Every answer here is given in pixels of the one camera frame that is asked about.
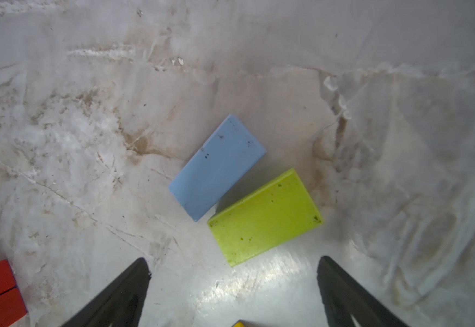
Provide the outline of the lime green block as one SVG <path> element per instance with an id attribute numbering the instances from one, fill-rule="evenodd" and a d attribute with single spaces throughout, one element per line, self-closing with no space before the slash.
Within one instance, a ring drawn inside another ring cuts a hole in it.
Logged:
<path id="1" fill-rule="evenodd" d="M 208 227 L 229 266 L 235 267 L 322 223 L 319 209 L 291 168 L 211 217 Z"/>

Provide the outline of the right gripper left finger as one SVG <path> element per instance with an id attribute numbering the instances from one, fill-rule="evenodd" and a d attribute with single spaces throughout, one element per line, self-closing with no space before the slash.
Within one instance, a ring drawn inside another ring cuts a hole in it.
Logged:
<path id="1" fill-rule="evenodd" d="M 152 273 L 135 260 L 65 326 L 138 326 Z"/>

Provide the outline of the light blue block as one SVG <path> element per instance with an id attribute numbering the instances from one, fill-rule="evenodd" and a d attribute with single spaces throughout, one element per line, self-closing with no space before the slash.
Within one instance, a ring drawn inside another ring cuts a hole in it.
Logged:
<path id="1" fill-rule="evenodd" d="M 229 115 L 170 183 L 169 191 L 198 222 L 266 153 L 246 126 Z"/>

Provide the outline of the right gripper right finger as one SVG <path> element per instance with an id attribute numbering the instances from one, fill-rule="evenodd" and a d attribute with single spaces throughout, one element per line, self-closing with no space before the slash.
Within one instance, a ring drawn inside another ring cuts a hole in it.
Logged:
<path id="1" fill-rule="evenodd" d="M 321 257 L 316 279 L 329 326 L 407 326 L 331 257 Z"/>

